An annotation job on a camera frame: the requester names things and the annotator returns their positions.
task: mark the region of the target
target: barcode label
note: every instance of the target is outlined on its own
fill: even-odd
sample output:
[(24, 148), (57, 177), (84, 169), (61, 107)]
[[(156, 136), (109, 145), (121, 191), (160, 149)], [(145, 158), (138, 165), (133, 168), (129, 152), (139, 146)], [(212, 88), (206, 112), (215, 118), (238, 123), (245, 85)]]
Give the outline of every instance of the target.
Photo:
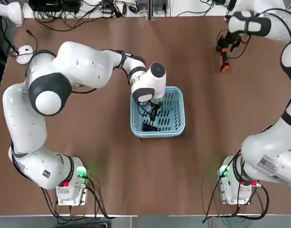
[(68, 194), (69, 190), (68, 189), (58, 189), (59, 194)]
[(270, 173), (275, 173), (278, 170), (277, 162), (267, 155), (262, 156), (258, 166)]

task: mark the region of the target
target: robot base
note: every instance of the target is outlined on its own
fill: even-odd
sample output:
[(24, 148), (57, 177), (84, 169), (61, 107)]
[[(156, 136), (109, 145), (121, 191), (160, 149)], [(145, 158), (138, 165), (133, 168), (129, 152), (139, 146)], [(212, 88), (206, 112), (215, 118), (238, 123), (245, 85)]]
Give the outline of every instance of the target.
[[(220, 169), (217, 170), (217, 175), (220, 177), (221, 172)], [(227, 205), (244, 205), (246, 202), (248, 202), (250, 197), (244, 198), (244, 199), (239, 199), (237, 201), (237, 198), (232, 196), (231, 193), (231, 182), (229, 176), (225, 176), (221, 178), (221, 181), (219, 182), (219, 190), (220, 190), (220, 197), (222, 200), (222, 204), (227, 204)]]
[(87, 189), (80, 189), (79, 195), (73, 200), (62, 200), (58, 198), (59, 206), (84, 206), (87, 202)]
[(57, 200), (59, 206), (83, 206), (87, 199), (87, 169), (77, 157), (72, 157), (74, 162), (74, 174), (68, 187), (57, 187)]

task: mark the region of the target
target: white mouse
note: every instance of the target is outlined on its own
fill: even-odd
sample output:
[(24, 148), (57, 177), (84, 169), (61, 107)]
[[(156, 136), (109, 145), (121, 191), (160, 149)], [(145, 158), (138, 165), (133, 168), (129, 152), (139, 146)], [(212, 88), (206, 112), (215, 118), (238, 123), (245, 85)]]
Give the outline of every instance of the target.
[(17, 57), (17, 62), (19, 64), (27, 64), (29, 63), (32, 54), (33, 54), (33, 49), (29, 45), (23, 45), (19, 49), (19, 55)]

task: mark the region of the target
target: label sticker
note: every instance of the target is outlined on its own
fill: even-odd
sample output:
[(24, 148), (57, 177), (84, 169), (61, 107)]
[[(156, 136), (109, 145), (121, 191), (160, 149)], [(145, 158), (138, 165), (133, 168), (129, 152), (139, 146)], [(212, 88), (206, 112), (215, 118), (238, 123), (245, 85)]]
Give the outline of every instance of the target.
[(49, 178), (49, 176), (50, 176), (50, 172), (48, 172), (47, 170), (44, 170), (43, 173), (42, 173), (42, 175), (43, 175), (44, 177), (46, 177), (46, 178)]
[(258, 166), (270, 173), (275, 173), (278, 170), (277, 162), (271, 157), (268, 157), (266, 154), (262, 156)]
[(69, 193), (69, 189), (66, 188), (66, 189), (58, 189), (58, 193), (59, 194), (68, 194)]

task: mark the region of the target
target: cable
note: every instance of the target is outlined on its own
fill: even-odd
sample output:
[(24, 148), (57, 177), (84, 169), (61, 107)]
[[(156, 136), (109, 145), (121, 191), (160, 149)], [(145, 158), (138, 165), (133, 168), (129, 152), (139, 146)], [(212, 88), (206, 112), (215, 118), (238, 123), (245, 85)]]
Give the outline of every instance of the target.
[(207, 4), (208, 6), (211, 6), (211, 4), (208, 3), (208, 1), (202, 1), (202, 0), (199, 0), (199, 1), (202, 2), (202, 3)]
[(239, 155), (240, 152), (241, 152), (241, 150), (239, 150), (239, 151), (234, 155), (234, 157), (230, 160), (230, 162), (228, 163), (228, 165), (227, 165), (227, 167), (225, 168), (225, 170), (224, 170), (224, 171), (222, 172), (222, 174), (220, 175), (220, 177), (219, 177), (219, 179), (218, 179), (218, 181), (217, 181), (217, 183), (216, 183), (216, 185), (215, 185), (215, 187), (214, 187), (214, 189), (213, 189), (213, 192), (212, 192), (212, 195), (211, 195), (211, 198), (210, 198), (210, 201), (209, 201), (209, 205), (208, 205), (207, 213), (206, 213), (206, 216), (205, 216), (204, 220), (202, 221), (202, 223), (205, 223), (209, 218), (212, 217), (212, 216), (208, 216), (208, 214), (209, 214), (209, 209), (210, 209), (210, 206), (211, 206), (211, 203), (212, 203), (212, 199), (213, 199), (213, 197), (214, 197), (215, 190), (216, 190), (216, 188), (217, 188), (219, 182), (221, 181), (222, 176), (224, 175), (224, 173), (226, 172), (226, 170), (228, 169), (228, 167), (230, 166), (230, 164), (233, 162), (234, 158), (235, 158), (237, 155)]
[(89, 6), (96, 6), (96, 5), (91, 5), (91, 4), (89, 4), (89, 3), (87, 3), (87, 2), (84, 1), (84, 0), (81, 0), (81, 1), (84, 2), (85, 4), (89, 5)]
[(92, 21), (94, 21), (94, 20), (96, 20), (96, 19), (99, 19), (99, 18), (102, 18), (102, 19), (108, 19), (108, 18), (112, 18), (112, 17), (115, 16), (115, 14), (113, 13), (110, 17), (103, 17), (103, 16), (102, 16), (102, 17), (94, 18), (94, 19), (89, 20), (89, 21), (83, 21), (83, 22), (79, 23), (83, 18), (85, 18), (86, 16), (90, 15), (90, 14), (93, 13), (94, 11), (96, 11), (96, 10), (100, 10), (100, 9), (101, 9), (101, 6), (102, 6), (102, 2), (98, 2), (98, 4), (95, 5), (94, 8), (92, 8), (91, 10), (89, 10), (88, 12), (86, 12), (86, 13), (85, 13), (81, 18), (79, 18), (79, 19), (77, 20), (77, 22), (76, 22), (73, 26), (67, 24), (67, 23), (63, 20), (63, 22), (64, 22), (67, 26), (70, 27), (69, 29), (64, 29), (64, 30), (55, 29), (55, 28), (52, 28), (52, 27), (46, 25), (46, 23), (47, 23), (46, 21), (41, 21), (39, 18), (37, 18), (35, 12), (34, 12), (33, 14), (34, 14), (34, 18), (35, 18), (36, 22), (38, 22), (39, 24), (43, 25), (44, 27), (46, 27), (46, 28), (48, 28), (48, 29), (51, 29), (51, 30), (53, 30), (53, 31), (58, 31), (58, 32), (67, 32), (67, 31), (71, 31), (71, 30), (73, 30), (73, 29), (76, 29), (76, 28), (80, 27), (81, 25), (83, 25), (83, 24), (85, 24), (85, 23), (92, 22)]
[(283, 12), (286, 12), (286, 13), (288, 13), (288, 14), (290, 14), (290, 15), (291, 15), (291, 12), (290, 12), (290, 11), (288, 11), (288, 10), (285, 10), (285, 9), (281, 9), (281, 8), (271, 8), (271, 9), (267, 9), (267, 10), (264, 10), (263, 12), (261, 12), (260, 14), (263, 14), (263, 13), (266, 13), (266, 12), (268, 12), (268, 11), (272, 11), (272, 10), (279, 10), (279, 11), (283, 11)]
[(206, 16), (206, 14), (214, 7), (214, 1), (212, 0), (212, 3), (211, 3), (211, 6), (210, 6), (210, 8), (207, 10), (207, 12), (206, 13), (204, 13), (204, 16)]
[[(94, 186), (94, 183), (93, 183), (92, 179), (90, 179), (90, 178), (87, 178), (87, 179), (91, 182), (92, 186)], [(97, 195), (96, 195), (96, 193), (95, 193), (95, 189), (92, 190), (89, 186), (86, 186), (86, 189), (88, 189), (88, 190), (93, 194), (93, 196), (94, 196), (95, 200), (97, 201), (98, 206), (99, 206), (99, 208), (100, 208), (100, 210), (101, 210), (103, 216), (104, 216), (105, 218), (107, 218), (107, 219), (114, 219), (115, 217), (109, 217), (109, 216), (107, 215), (105, 209), (103, 208), (104, 206), (101, 205), (101, 202), (100, 202), (100, 200), (98, 199), (98, 197), (97, 197)]]
[(179, 17), (180, 15), (184, 14), (184, 13), (193, 13), (193, 14), (202, 14), (204, 13), (203, 16), (206, 16), (206, 14), (214, 7), (214, 1), (212, 1), (209, 9), (207, 9), (206, 11), (203, 11), (203, 12), (192, 12), (192, 11), (185, 11), (185, 12), (182, 12), (180, 14), (177, 15), (177, 17)]
[(263, 185), (261, 186), (261, 189), (263, 189), (265, 194), (266, 194), (266, 206), (265, 206), (264, 212), (258, 217), (248, 217), (248, 216), (244, 216), (244, 215), (239, 215), (238, 217), (243, 218), (243, 219), (244, 218), (249, 219), (249, 220), (260, 220), (260, 219), (265, 217), (265, 215), (267, 214), (267, 211), (268, 211), (268, 207), (269, 207), (269, 194)]
[(275, 15), (273, 13), (267, 13), (267, 14), (272, 15), (272, 16), (276, 17), (277, 19), (279, 19), (283, 23), (283, 25), (286, 27), (286, 29), (287, 29), (287, 31), (289, 33), (289, 36), (291, 38), (291, 31), (290, 31), (288, 25), (286, 24), (286, 22), (281, 17), (279, 17), (279, 16), (277, 16), (277, 15)]
[(248, 38), (248, 40), (247, 40), (247, 42), (246, 42), (246, 45), (245, 45), (245, 47), (244, 47), (244, 50), (242, 51), (242, 53), (239, 55), (239, 56), (236, 56), (236, 57), (228, 57), (229, 59), (237, 59), (237, 58), (239, 58), (239, 57), (241, 57), (243, 54), (244, 54), (244, 52), (245, 52), (245, 50), (246, 50), (246, 48), (247, 48), (247, 46), (248, 46), (248, 44), (249, 44), (249, 41), (250, 41), (250, 39), (251, 39), (251, 35), (249, 36), (249, 38)]
[(91, 89), (89, 91), (83, 91), (83, 92), (78, 92), (78, 91), (71, 91), (71, 92), (74, 93), (74, 94), (89, 94), (91, 92), (94, 92), (95, 90), (96, 90), (96, 88)]

